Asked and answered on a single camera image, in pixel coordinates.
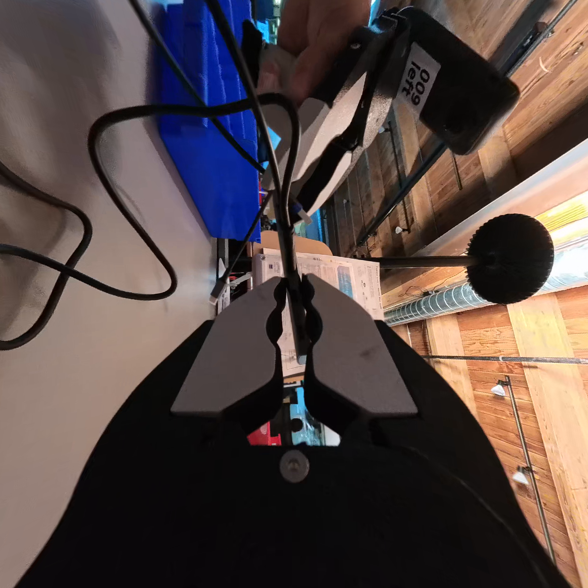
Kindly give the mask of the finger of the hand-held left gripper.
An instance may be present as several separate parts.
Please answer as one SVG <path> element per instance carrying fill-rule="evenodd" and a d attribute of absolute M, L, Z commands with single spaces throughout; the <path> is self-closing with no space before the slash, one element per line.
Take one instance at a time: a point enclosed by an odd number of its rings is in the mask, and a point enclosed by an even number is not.
<path fill-rule="evenodd" d="M 332 196 L 364 152 L 361 142 L 349 147 L 342 139 L 331 140 L 298 180 L 298 203 L 308 215 Z"/>
<path fill-rule="evenodd" d="M 292 140 L 289 115 L 277 105 L 264 106 L 262 112 L 269 129 L 280 139 L 275 146 L 275 155 L 279 172 L 283 174 Z M 316 98 L 305 100 L 298 110 L 301 135 L 293 182 L 303 177 L 306 169 L 322 155 L 330 141 L 347 129 L 354 114 L 354 93 L 346 93 L 332 107 Z"/>

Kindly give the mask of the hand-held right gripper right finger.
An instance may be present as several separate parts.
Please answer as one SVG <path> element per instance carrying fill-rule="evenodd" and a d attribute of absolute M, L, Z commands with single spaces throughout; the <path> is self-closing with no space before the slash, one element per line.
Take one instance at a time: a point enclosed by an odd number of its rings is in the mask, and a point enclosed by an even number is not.
<path fill-rule="evenodd" d="M 303 276 L 310 414 L 338 435 L 354 422 L 414 417 L 418 409 L 376 321 L 316 275 Z"/>

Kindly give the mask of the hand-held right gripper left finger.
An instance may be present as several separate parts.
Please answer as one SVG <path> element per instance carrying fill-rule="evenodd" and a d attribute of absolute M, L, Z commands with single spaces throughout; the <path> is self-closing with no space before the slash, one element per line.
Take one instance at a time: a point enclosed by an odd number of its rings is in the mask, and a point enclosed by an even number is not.
<path fill-rule="evenodd" d="M 238 423 L 254 431 L 283 400 L 278 339 L 286 281 L 273 277 L 229 304 L 213 321 L 171 412 Z"/>

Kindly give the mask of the blue parts bin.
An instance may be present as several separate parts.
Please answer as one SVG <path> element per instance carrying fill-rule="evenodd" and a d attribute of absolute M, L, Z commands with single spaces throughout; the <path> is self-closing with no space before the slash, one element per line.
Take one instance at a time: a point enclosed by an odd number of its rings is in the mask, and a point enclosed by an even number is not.
<path fill-rule="evenodd" d="M 205 1 L 168 4 L 157 26 L 205 105 L 247 97 Z M 210 235 L 244 240 L 259 211 L 259 172 L 208 119 L 158 117 L 159 135 Z"/>

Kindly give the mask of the grey desk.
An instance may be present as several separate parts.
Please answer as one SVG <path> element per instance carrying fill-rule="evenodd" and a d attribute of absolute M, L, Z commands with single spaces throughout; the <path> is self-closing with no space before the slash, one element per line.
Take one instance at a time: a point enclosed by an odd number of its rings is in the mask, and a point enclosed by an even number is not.
<path fill-rule="evenodd" d="M 139 293 L 169 278 L 103 190 L 86 136 L 104 113 L 153 99 L 153 59 L 126 1 L 1 1 L 1 161 L 89 216 L 80 271 Z M 70 281 L 47 327 L 1 352 L 1 587 L 47 542 L 122 403 L 211 317 L 212 240 L 155 122 L 121 124 L 101 148 L 178 289 L 143 302 Z"/>

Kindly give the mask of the person's left hand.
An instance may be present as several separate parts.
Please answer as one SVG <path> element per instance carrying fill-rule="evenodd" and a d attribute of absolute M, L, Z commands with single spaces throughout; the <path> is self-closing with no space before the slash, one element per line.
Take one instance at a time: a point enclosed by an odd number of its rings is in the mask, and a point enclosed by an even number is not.
<path fill-rule="evenodd" d="M 296 58 L 287 96 L 299 107 L 331 69 L 355 29 L 366 26 L 370 1 L 284 1 L 277 45 Z"/>

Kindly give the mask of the instruction sheet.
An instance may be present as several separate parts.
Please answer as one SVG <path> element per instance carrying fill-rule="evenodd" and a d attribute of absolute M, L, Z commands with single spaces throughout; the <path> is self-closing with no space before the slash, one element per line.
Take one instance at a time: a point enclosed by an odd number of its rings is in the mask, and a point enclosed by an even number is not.
<path fill-rule="evenodd" d="M 358 303 L 375 320 L 384 319 L 380 288 L 379 264 L 326 254 L 298 253 L 298 271 L 313 274 Z M 252 260 L 254 286 L 273 277 L 283 277 L 281 254 L 276 249 L 263 248 Z M 301 379 L 305 366 L 298 362 L 293 337 L 289 305 L 282 313 L 282 335 L 278 345 L 282 354 L 284 378 Z"/>

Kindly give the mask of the black round pendant lamp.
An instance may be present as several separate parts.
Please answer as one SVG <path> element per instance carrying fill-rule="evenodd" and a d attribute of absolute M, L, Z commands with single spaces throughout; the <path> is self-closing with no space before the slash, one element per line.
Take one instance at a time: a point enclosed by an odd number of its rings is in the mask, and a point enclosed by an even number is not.
<path fill-rule="evenodd" d="M 475 294 L 509 305 L 535 295 L 552 271 L 552 237 L 537 219 L 506 214 L 490 219 L 472 236 L 467 254 L 376 258 L 381 269 L 465 268 Z"/>

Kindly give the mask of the silver ventilation duct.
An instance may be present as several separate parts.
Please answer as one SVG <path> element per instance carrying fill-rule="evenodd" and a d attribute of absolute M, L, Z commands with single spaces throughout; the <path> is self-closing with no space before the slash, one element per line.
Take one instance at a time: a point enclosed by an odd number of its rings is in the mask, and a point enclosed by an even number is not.
<path fill-rule="evenodd" d="M 579 253 L 579 251 L 564 252 L 556 260 L 548 280 L 536 295 L 586 286 L 587 258 L 581 258 Z M 383 320 L 388 326 L 396 326 L 492 305 L 495 303 L 482 299 L 474 293 L 470 285 L 463 284 L 387 311 Z"/>

